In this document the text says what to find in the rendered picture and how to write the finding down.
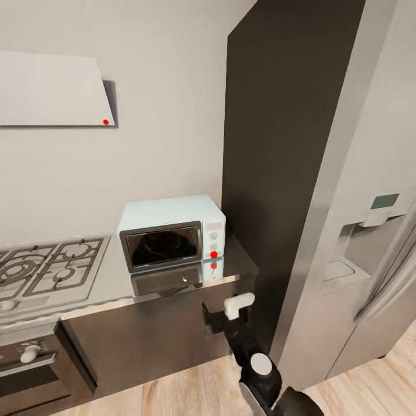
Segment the microwave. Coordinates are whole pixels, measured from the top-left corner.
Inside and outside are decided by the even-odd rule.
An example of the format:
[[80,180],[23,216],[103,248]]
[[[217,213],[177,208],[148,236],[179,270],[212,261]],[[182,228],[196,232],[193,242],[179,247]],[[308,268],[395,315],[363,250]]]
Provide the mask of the microwave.
[[127,273],[221,257],[225,216],[206,195],[127,202],[116,234]]

